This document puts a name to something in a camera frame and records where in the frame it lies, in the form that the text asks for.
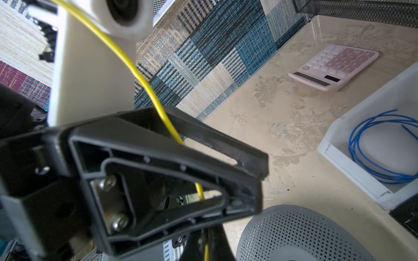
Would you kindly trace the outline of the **black plastic bin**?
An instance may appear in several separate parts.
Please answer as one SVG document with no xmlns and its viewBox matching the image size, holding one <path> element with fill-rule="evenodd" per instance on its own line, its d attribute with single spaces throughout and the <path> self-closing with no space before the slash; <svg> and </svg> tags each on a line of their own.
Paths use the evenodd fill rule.
<svg viewBox="0 0 418 261">
<path fill-rule="evenodd" d="M 418 238 L 418 195 L 415 194 L 410 199 L 401 203 L 389 212 L 405 230 L 413 237 Z"/>
</svg>

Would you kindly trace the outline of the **white plastic bin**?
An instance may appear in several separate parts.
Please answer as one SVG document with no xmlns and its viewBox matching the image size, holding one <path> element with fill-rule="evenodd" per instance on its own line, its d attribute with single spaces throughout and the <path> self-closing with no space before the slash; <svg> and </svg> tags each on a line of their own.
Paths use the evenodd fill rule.
<svg viewBox="0 0 418 261">
<path fill-rule="evenodd" d="M 349 141 L 359 124 L 381 113 L 418 118 L 418 65 L 413 64 L 368 98 L 335 120 L 322 139 L 318 152 L 354 182 L 385 211 L 391 211 L 418 193 L 417 180 L 407 184 L 385 181 L 367 172 L 398 172 L 412 176 L 418 172 L 418 129 L 401 123 L 385 122 L 365 130 L 351 158 Z"/>
</svg>

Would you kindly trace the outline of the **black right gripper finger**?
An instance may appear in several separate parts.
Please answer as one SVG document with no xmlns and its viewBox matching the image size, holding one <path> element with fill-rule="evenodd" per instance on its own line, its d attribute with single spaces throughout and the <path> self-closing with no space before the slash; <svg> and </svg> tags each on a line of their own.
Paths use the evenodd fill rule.
<svg viewBox="0 0 418 261">
<path fill-rule="evenodd" d="M 194 231 L 187 240 L 188 261 L 235 261 L 223 225 Z"/>
</svg>

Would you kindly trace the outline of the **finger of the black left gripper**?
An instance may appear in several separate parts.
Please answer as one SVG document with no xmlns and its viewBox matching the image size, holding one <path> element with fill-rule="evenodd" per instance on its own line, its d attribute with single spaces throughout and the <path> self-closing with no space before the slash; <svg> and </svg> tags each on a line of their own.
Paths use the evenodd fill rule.
<svg viewBox="0 0 418 261">
<path fill-rule="evenodd" d="M 130 258 L 258 214 L 262 179 L 117 116 L 75 128 L 71 154 L 99 249 Z"/>
<path fill-rule="evenodd" d="M 201 143 L 237 161 L 237 167 L 251 176 L 265 179 L 269 175 L 268 154 L 228 136 L 173 106 L 164 106 L 178 134 Z M 118 112 L 117 117 L 172 138 L 154 107 Z"/>
</svg>

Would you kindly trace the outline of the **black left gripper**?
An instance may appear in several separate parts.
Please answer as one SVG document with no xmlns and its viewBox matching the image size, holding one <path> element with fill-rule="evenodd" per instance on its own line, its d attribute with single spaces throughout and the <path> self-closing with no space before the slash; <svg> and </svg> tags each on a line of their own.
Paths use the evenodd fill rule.
<svg viewBox="0 0 418 261">
<path fill-rule="evenodd" d="M 84 121 L 46 127 L 36 106 L 1 86 L 1 237 L 18 237 L 32 261 L 79 261 L 98 245 L 69 146 Z"/>
</svg>

